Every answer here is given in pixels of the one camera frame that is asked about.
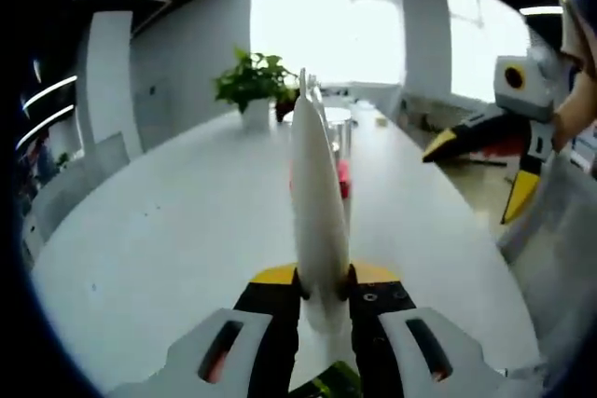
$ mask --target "white cylindrical object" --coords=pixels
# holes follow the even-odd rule
[[[307,318],[314,329],[341,328],[340,288],[349,267],[348,234],[336,164],[315,106],[300,95],[292,123],[292,204],[297,269]]]

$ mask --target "green leaves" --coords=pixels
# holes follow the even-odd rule
[[[242,113],[253,100],[273,97],[284,102],[294,99],[285,80],[297,76],[280,64],[281,57],[248,53],[241,48],[234,49],[234,56],[236,66],[214,80],[217,101],[237,104]]]

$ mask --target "window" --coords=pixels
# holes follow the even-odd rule
[[[518,11],[499,0],[448,0],[451,27],[451,91],[494,101],[499,55],[525,56],[530,34]]]
[[[325,83],[401,82],[404,49],[397,0],[252,0],[251,50]]]

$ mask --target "oval table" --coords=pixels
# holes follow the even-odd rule
[[[535,362],[535,332],[486,228],[421,150],[355,107],[351,258],[398,274],[480,342],[494,368]],[[67,351],[100,392],[159,370],[177,338],[231,308],[261,269],[295,260],[289,129],[246,134],[238,113],[150,151],[56,229],[32,279]],[[329,365],[301,318],[291,386]]]

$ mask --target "white flower pot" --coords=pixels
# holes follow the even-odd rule
[[[242,113],[245,130],[268,130],[270,128],[270,100],[253,100]]]

